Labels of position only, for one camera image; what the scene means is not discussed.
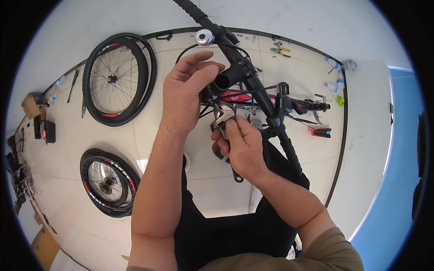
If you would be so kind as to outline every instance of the pliers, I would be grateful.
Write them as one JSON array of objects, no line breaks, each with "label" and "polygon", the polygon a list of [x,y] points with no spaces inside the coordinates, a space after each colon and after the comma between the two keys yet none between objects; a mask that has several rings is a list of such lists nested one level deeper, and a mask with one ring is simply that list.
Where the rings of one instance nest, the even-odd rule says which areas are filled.
[{"label": "pliers", "polygon": [[289,49],[286,49],[286,48],[270,48],[270,50],[272,52],[275,52],[276,54],[283,55],[284,57],[291,57],[291,56],[285,55],[284,53],[281,52],[281,51],[290,52],[291,50],[289,50]]}]

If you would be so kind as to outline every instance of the forearm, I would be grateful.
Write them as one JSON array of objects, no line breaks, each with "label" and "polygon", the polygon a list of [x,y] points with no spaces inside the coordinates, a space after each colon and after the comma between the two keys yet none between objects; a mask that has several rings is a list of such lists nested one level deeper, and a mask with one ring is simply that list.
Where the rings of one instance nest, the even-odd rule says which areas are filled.
[{"label": "forearm", "polygon": [[300,228],[326,208],[305,188],[270,171],[254,182],[279,216],[290,226]]},{"label": "forearm", "polygon": [[163,122],[160,124],[134,200],[133,233],[156,238],[173,236],[181,216],[182,154],[186,137],[172,132]]}]

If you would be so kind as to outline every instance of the yellow-green object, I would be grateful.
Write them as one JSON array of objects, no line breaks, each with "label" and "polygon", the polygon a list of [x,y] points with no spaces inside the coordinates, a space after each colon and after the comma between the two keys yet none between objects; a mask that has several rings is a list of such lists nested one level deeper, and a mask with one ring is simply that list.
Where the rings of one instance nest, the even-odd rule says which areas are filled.
[{"label": "yellow-green object", "polygon": [[336,97],[336,102],[337,102],[340,106],[344,106],[344,104],[345,104],[345,99],[344,99],[341,95],[338,95],[338,96]]}]

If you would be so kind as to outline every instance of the bicycle bell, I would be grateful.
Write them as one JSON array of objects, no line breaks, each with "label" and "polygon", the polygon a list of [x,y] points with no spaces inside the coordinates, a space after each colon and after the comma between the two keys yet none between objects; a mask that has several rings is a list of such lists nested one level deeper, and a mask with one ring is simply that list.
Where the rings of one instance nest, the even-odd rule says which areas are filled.
[{"label": "bicycle bell", "polygon": [[214,42],[214,34],[208,29],[201,29],[194,35],[194,41],[200,46],[210,46]]}]

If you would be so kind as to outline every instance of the man's right hand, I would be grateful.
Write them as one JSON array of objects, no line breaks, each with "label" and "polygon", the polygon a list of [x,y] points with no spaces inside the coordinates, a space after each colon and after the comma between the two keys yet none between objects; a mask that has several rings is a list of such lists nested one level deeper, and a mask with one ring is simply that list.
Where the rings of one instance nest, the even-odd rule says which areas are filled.
[{"label": "man's right hand", "polygon": [[214,130],[211,139],[218,140],[221,153],[229,157],[233,169],[253,185],[266,180],[270,171],[262,154],[261,132],[246,119],[236,115],[236,121],[226,121],[226,133],[230,145],[218,129]]}]

